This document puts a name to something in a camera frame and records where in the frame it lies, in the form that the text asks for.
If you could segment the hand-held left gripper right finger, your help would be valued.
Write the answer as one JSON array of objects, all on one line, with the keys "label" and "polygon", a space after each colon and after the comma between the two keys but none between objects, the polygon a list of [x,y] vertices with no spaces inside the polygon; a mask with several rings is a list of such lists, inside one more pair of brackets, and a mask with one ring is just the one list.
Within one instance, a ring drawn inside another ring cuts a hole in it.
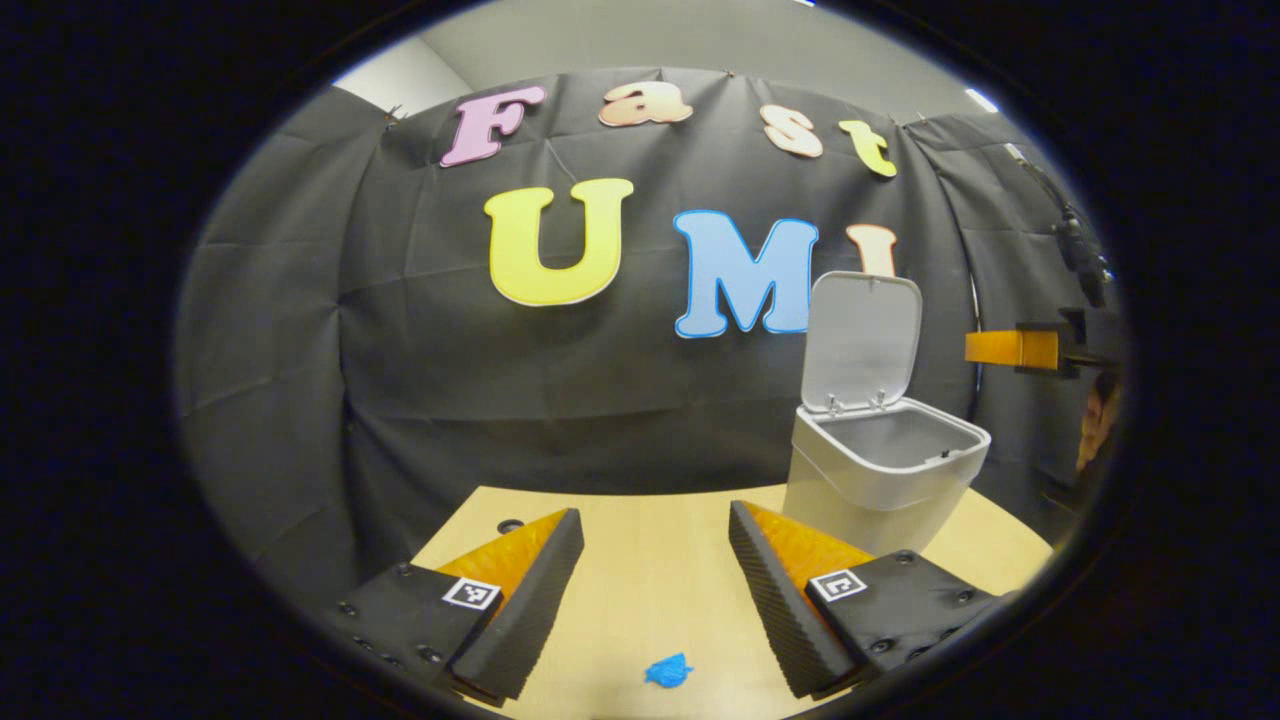
[{"label": "hand-held left gripper right finger", "polygon": [[730,505],[728,541],[796,697],[878,679],[963,637],[998,601],[915,551],[874,557],[742,500]]}]

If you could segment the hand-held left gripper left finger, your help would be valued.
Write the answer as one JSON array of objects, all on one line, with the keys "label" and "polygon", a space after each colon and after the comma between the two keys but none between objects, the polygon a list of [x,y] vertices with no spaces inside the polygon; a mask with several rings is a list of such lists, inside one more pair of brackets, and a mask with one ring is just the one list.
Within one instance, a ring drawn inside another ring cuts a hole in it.
[{"label": "hand-held left gripper left finger", "polygon": [[438,568],[399,562],[330,607],[330,626],[419,689],[500,707],[522,693],[585,546],[561,509]]}]

